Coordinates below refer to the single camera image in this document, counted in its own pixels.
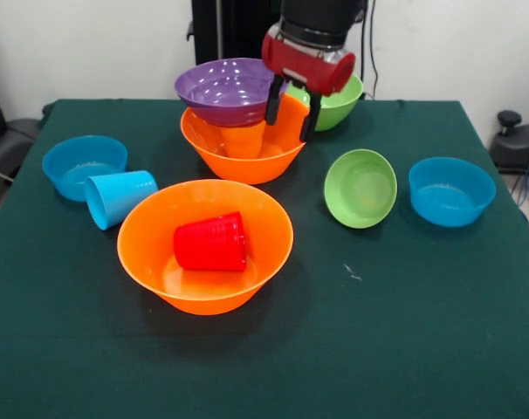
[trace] green tablecloth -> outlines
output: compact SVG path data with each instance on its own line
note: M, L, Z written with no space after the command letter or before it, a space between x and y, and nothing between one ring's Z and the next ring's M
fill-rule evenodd
M284 269L239 310L181 313L121 269L118 229L41 171L80 134L123 141L160 186L213 177L183 139L183 105L63 100L0 212L0 417L529 418L529 227L456 102L362 102L261 188L292 217ZM326 210L329 165L372 148L396 205L369 230ZM487 169L498 195L470 227L411 209L407 173L432 155Z

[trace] blue cup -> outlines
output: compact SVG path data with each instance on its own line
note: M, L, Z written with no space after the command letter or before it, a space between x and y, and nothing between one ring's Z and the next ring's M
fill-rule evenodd
M107 230L123 221L145 198L157 192L154 177L146 170L93 176L86 180L85 194L93 221Z

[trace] upside-down cup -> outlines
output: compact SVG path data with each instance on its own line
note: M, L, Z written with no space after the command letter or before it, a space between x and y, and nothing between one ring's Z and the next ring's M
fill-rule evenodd
M174 250L183 269L243 271L247 255L241 214L234 212L177 227Z

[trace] plastic cup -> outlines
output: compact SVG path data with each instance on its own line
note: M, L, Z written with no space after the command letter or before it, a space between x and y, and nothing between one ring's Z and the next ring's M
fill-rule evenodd
M183 269L243 271L247 256L241 214L234 212L177 227L174 250Z
M256 159L263 146L266 122L246 127L222 127L223 145L232 159Z
M85 183L88 209L101 230L122 222L138 203L157 191L154 177L146 170L92 176Z

